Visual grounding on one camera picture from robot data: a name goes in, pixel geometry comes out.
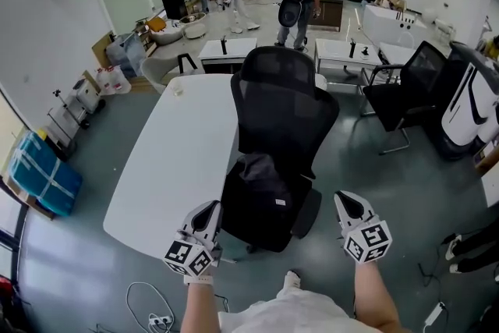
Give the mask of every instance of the white table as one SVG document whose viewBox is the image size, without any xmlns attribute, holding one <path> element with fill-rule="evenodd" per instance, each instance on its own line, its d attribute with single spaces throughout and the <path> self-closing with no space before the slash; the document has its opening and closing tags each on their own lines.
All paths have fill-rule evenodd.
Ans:
<svg viewBox="0 0 499 333">
<path fill-rule="evenodd" d="M 367 48 L 369 56 L 361 58 L 361 51 Z M 359 77 L 357 74 L 350 73 L 347 68 L 354 69 L 360 72 L 360 77 L 363 80 L 369 79 L 366 74 L 366 69 L 374 69 L 374 67 L 382 64 L 380 58 L 377 56 L 377 49 L 371 44 L 356 45 L 353 57 L 350 58 L 350 42 L 346 41 L 332 41 L 329 39 L 316 39 L 315 40 L 315 65 L 317 73 L 320 72 L 320 67 L 323 62 L 328 64 L 327 67 L 335 68 L 334 66 L 343 66 L 345 74 L 352 78 Z M 358 86 L 348 83 L 332 83 L 334 85 L 346 85 L 346 87 Z"/>
<path fill-rule="evenodd" d="M 398 12 L 375 5 L 366 5 L 363 17 L 364 34 L 376 45 L 380 42 L 408 43 L 417 48 L 431 32 L 413 14 L 404 13 L 404 19 L 396 19 Z"/>
<path fill-rule="evenodd" d="M 403 66 L 407 64 L 416 52 L 415 49 L 403 48 L 402 46 L 395 46 L 394 44 L 384 42 L 380 43 L 380 50 L 390 64 L 401 64 Z"/>
<path fill-rule="evenodd" d="M 499 203 L 499 163 L 482 177 L 482 184 L 487 206 Z"/>
<path fill-rule="evenodd" d="M 195 207 L 220 200 L 237 114 L 231 75 L 174 78 L 135 143 L 116 186 L 104 230 L 123 244 L 163 258 Z M 175 96 L 178 81 L 183 92 Z"/>
<path fill-rule="evenodd" d="M 198 59 L 206 73 L 235 73 L 241 68 L 248 53 L 256 47 L 255 37 L 228 39 L 225 43 L 227 54 L 224 55 L 221 41 L 208 41 Z"/>
</svg>

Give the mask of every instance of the chair armrest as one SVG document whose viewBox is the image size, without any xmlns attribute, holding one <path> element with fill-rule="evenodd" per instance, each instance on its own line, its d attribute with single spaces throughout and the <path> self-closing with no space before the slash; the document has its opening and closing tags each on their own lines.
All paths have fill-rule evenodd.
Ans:
<svg viewBox="0 0 499 333">
<path fill-rule="evenodd" d="M 436 109 L 437 106 L 434 105 L 422 105 L 421 107 L 410 108 L 405 112 L 405 115 L 423 114 L 424 112 L 431 112 Z"/>
<path fill-rule="evenodd" d="M 380 71 L 389 71 L 393 69 L 402 69 L 404 67 L 403 64 L 387 64 L 387 65 L 382 65 L 382 66 L 376 66 L 373 69 L 373 73 L 371 75 L 371 79 L 369 80 L 369 86 L 373 85 L 374 78 L 376 77 L 376 74 L 378 74 Z"/>
</svg>

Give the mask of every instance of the black chair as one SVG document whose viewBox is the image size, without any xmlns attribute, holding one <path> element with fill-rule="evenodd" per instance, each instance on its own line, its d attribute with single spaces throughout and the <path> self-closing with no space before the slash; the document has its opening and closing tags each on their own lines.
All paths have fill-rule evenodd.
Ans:
<svg viewBox="0 0 499 333">
<path fill-rule="evenodd" d="M 369 86 L 363 88 L 366 95 L 360 115 L 377 115 L 384 129 L 390 133 L 384 147 L 397 130 L 402 132 L 406 145 L 390 150 L 382 150 L 380 155 L 400 151 L 410 146 L 411 141 L 405 128 L 420 126 L 431 119 L 437 109 L 435 83 L 447 59 L 428 42 L 422 42 L 414 55 L 404 66 L 378 66 L 374 69 Z M 380 71 L 393 72 L 400 69 L 400 84 L 386 83 L 373 85 Z M 369 102 L 373 112 L 366 112 Z"/>
<path fill-rule="evenodd" d="M 309 56 L 274 46 L 251 51 L 231 86 L 239 151 L 270 155 L 292 200 L 280 207 L 271 190 L 253 192 L 239 175 L 244 169 L 239 160 L 225 181 L 222 228 L 251 248 L 281 252 L 292 235 L 308 233 L 319 211 L 312 163 L 338 117 L 338 102 L 315 87 Z"/>
</svg>

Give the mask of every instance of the wooden cabinet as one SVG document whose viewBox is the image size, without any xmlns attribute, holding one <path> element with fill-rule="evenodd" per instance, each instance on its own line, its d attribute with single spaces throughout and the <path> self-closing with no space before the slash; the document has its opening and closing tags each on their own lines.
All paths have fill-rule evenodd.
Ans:
<svg viewBox="0 0 499 333">
<path fill-rule="evenodd" d="M 342 0 L 320 0 L 320 16 L 314 19 L 313 15 L 311 15 L 309 25 L 335 27 L 339 31 L 342 28 L 342 16 Z"/>
</svg>

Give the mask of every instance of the cable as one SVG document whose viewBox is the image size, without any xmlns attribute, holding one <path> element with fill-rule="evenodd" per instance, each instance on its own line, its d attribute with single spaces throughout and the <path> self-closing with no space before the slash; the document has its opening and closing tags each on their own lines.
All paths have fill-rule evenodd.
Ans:
<svg viewBox="0 0 499 333">
<path fill-rule="evenodd" d="M 128 286 L 128 289 L 126 290 L 126 296 L 125 296 L 126 306 L 128 307 L 128 311 L 130 311 L 130 313 L 132 314 L 133 319 L 135 319 L 135 322 L 140 326 L 140 328 L 145 333 L 158 333 L 158 331 L 156 330 L 156 327 L 153 326 L 151 323 L 149 323 L 149 325 L 147 326 L 147 330 L 146 330 L 146 328 L 142 324 L 140 324 L 140 322 L 137 319 L 136 315 L 132 311 L 132 308 L 130 308 L 130 304 L 128 302 L 128 298 L 129 298 L 129 294 L 130 294 L 130 289 L 132 288 L 133 285 L 146 285 L 146 286 L 151 287 L 156 292 L 156 294 L 158 294 L 161 297 L 161 299 L 165 302 L 166 307 L 168 308 L 168 310 L 170 311 L 170 314 L 172 316 L 172 322 L 169 324 L 169 326 L 168 326 L 167 323 L 165 323 L 165 330 L 163 330 L 163 332 L 164 333 L 170 333 L 170 331 L 172 329 L 172 326 L 175 323 L 175 315 L 173 314 L 172 308 L 170 308 L 170 306 L 168 304 L 168 301 L 166 301 L 166 298 L 164 298 L 163 295 L 151 283 L 147 283 L 147 282 L 134 282 L 134 283 L 130 283 L 130 286 Z"/>
<path fill-rule="evenodd" d="M 219 299 L 222 299 L 222 304 L 224 305 L 225 312 L 231 312 L 230 309 L 228 308 L 228 299 L 227 299 L 227 297 L 219 296 L 218 294 L 215 294 L 215 297 L 218 297 Z"/>
</svg>

